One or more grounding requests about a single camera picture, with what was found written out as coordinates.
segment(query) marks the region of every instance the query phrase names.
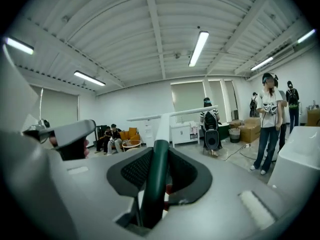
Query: gray seat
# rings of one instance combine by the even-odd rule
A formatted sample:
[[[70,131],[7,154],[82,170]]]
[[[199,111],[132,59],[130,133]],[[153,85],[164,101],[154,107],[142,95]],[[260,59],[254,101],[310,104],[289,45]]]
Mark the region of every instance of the gray seat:
[[[204,141],[208,149],[215,150],[219,145],[219,133],[217,130],[209,129],[204,134]]]

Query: cardboard box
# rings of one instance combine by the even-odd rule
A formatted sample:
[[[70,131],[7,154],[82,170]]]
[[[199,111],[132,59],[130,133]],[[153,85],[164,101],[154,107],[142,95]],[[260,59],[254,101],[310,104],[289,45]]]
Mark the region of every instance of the cardboard box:
[[[255,126],[261,126],[261,120],[260,117],[250,117],[243,121],[244,125],[255,125]]]
[[[245,124],[245,125],[240,125],[240,141],[246,142],[246,143],[251,143],[260,136],[260,124]]]
[[[241,120],[233,120],[231,121],[231,123],[229,124],[230,125],[230,129],[233,129],[233,128],[238,128],[240,125],[241,125]]]
[[[307,110],[307,122],[305,126],[319,126],[317,122],[320,120],[320,108]]]

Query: yellow cushion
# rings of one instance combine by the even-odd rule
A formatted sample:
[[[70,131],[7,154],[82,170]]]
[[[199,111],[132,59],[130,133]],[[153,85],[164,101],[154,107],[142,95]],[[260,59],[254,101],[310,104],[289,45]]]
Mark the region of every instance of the yellow cushion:
[[[129,128],[129,135],[128,139],[131,139],[131,137],[135,136],[137,134],[137,128]]]
[[[130,138],[131,141],[140,141],[140,135],[136,134]]]
[[[119,131],[119,134],[120,134],[121,140],[124,141],[128,139],[128,134],[126,134],[125,131]]]

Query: jeans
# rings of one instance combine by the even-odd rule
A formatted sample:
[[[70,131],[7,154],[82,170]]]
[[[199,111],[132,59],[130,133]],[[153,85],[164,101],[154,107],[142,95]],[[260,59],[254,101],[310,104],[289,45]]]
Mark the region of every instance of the jeans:
[[[286,143],[286,131],[287,131],[287,124],[282,124],[280,128],[280,137],[279,137],[279,151],[283,148],[283,146]],[[266,148],[266,151],[270,149],[270,142],[268,144],[268,147]]]
[[[299,109],[289,108],[289,114],[290,114],[290,133],[291,133],[294,126],[299,125]]]
[[[264,152],[265,148],[268,142],[268,137],[270,136],[269,140],[269,146],[268,146],[268,154],[267,157],[262,165],[262,170],[268,171],[272,162],[272,157],[274,156],[274,152],[276,149],[277,141],[278,141],[278,135],[279,131],[276,130],[276,127],[267,127],[267,128],[261,128],[260,132],[260,139],[259,139],[259,149],[258,149],[258,155],[253,163],[254,167],[258,169],[260,167],[260,164],[262,162],[262,159],[264,158]]]
[[[117,138],[114,141],[115,149],[116,149],[116,151],[118,151],[118,153],[122,152],[121,146],[120,146],[121,143],[122,143],[122,140],[120,138]],[[112,153],[112,142],[111,142],[111,140],[109,140],[109,142],[108,142],[108,154],[110,155],[111,153]]]
[[[98,139],[96,142],[96,151],[100,151],[102,144],[103,145],[103,152],[108,152],[108,142],[109,142],[110,138],[109,137],[104,137],[101,139]]]

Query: round table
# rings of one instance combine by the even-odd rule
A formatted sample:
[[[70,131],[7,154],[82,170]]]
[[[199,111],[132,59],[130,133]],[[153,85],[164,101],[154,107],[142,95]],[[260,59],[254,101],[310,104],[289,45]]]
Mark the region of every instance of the round table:
[[[126,152],[126,149],[132,149],[138,147],[141,148],[141,140],[129,140],[122,144],[123,152]]]

